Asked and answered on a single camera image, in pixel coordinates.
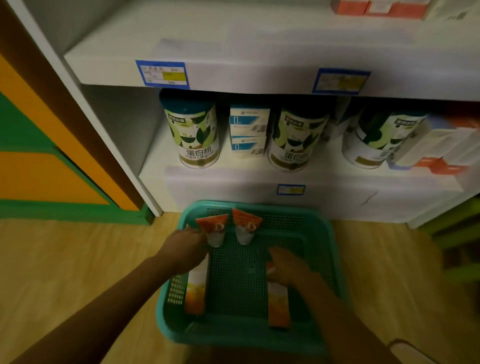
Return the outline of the person's left hand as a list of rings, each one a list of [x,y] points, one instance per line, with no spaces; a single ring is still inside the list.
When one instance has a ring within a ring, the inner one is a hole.
[[[197,267],[200,263],[188,261],[188,226],[173,231],[165,239],[154,259],[167,278],[185,274]]]

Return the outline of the person's right hand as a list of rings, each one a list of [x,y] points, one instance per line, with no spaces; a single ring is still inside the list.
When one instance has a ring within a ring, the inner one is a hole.
[[[267,281],[295,288],[298,292],[314,287],[321,276],[313,272],[308,264],[290,251],[270,247],[274,269],[267,273]]]

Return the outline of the orange white carton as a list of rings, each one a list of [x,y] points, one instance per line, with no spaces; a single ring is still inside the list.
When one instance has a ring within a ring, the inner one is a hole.
[[[287,286],[271,281],[276,266],[273,261],[265,264],[267,278],[268,326],[273,329],[287,330],[291,326],[289,292]]]
[[[206,310],[206,292],[209,268],[209,254],[195,268],[189,271],[184,298],[184,311],[187,315],[200,316]]]

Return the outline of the person's left forearm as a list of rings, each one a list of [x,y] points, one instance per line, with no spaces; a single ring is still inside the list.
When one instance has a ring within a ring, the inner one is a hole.
[[[100,364],[141,307],[180,272],[171,257],[145,259],[10,364]]]

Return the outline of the person's right forearm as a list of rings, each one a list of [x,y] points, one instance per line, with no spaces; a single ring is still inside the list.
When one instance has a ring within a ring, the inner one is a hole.
[[[402,364],[319,274],[308,271],[294,280],[294,286],[307,304],[335,364]]]

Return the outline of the orange white tube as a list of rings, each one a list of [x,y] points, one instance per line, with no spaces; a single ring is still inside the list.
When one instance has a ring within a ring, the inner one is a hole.
[[[197,218],[195,222],[206,234],[208,245],[212,248],[219,248],[224,243],[225,231],[229,219],[229,214],[223,214]]]
[[[238,243],[242,246],[250,245],[263,219],[236,208],[232,209],[232,217]]]

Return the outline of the teal plastic basket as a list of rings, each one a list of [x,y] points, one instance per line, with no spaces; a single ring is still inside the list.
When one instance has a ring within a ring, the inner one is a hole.
[[[237,241],[232,209],[263,219],[251,244]],[[296,290],[288,290],[292,320],[289,329],[267,323],[268,247],[279,246],[303,258],[321,274],[336,296],[351,306],[332,225],[311,208],[219,201],[197,201],[184,209],[178,228],[196,227],[196,218],[229,215],[225,240],[210,253],[205,314],[184,311],[188,274],[177,275],[160,289],[156,326],[175,343],[261,348],[301,355],[327,355],[327,349],[307,306]]]

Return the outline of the blue white small box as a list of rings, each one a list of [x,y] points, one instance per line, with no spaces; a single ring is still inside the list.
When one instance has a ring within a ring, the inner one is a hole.
[[[231,136],[231,150],[238,159],[261,158],[265,153],[267,137],[262,136]]]
[[[232,137],[265,137],[270,108],[263,106],[232,105],[229,125]]]

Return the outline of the green leaf print can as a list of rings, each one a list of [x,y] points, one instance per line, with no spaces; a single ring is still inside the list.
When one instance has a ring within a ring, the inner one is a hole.
[[[273,124],[268,150],[271,165],[287,173],[304,169],[329,120],[331,111],[317,107],[285,105]]]
[[[159,100],[182,164],[191,169],[214,165],[220,155],[216,94],[162,88]]]
[[[361,169],[379,168],[428,116],[428,111],[412,108],[369,108],[344,136],[343,157]]]

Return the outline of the white shoe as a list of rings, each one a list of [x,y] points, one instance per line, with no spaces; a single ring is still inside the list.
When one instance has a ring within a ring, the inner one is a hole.
[[[403,339],[397,338],[391,341],[387,347],[402,364],[440,364]]]

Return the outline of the blue yellow shelf label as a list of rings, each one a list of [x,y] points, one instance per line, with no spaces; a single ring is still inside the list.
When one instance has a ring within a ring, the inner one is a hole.
[[[184,62],[135,60],[145,86],[190,90]]]
[[[371,71],[367,70],[319,68],[311,93],[358,96],[370,75]]]

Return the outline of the orange green cabinet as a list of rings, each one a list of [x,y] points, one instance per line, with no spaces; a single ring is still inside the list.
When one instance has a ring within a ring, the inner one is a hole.
[[[151,225],[155,216],[75,106],[55,112],[0,53],[0,219]]]

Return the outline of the green stool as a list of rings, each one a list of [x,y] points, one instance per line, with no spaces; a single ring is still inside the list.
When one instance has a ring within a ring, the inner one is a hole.
[[[443,253],[444,275],[480,284],[480,193],[417,228]]]

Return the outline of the white shelf unit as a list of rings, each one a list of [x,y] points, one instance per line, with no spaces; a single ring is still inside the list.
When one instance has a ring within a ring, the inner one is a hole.
[[[136,61],[184,63],[194,90],[309,94],[319,69],[370,71],[361,96],[480,101],[480,17],[334,15],[329,0],[0,0],[27,32],[154,215],[144,138],[100,117],[90,91],[144,84]]]

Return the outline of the orange pink box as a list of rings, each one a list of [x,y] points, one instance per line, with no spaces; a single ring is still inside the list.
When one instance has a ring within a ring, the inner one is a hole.
[[[420,20],[431,0],[369,0],[366,16]]]
[[[370,0],[330,0],[330,6],[335,15],[363,16]]]

